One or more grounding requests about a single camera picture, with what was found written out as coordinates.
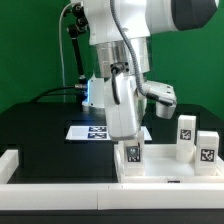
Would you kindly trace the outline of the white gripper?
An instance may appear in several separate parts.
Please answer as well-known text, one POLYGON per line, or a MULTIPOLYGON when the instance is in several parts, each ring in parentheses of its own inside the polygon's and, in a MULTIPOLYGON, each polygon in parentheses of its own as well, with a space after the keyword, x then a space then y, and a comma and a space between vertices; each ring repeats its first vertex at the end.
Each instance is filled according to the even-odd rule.
POLYGON ((120 104, 114 101, 112 79, 104 84, 104 106, 108 133, 113 141, 132 140, 138 136, 145 115, 147 99, 138 97, 134 76, 119 74, 115 79, 120 104))

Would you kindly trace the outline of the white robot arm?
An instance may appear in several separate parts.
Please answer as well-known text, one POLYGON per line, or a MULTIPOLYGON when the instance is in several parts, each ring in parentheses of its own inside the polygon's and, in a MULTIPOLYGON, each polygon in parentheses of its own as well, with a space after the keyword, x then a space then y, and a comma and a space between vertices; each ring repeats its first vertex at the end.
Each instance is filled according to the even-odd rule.
POLYGON ((147 38, 169 31, 199 29, 218 9, 219 0, 83 0, 89 43, 98 56, 104 84, 106 124, 111 139, 139 136, 149 99, 156 114, 169 119, 177 99, 172 86, 148 81, 147 38))

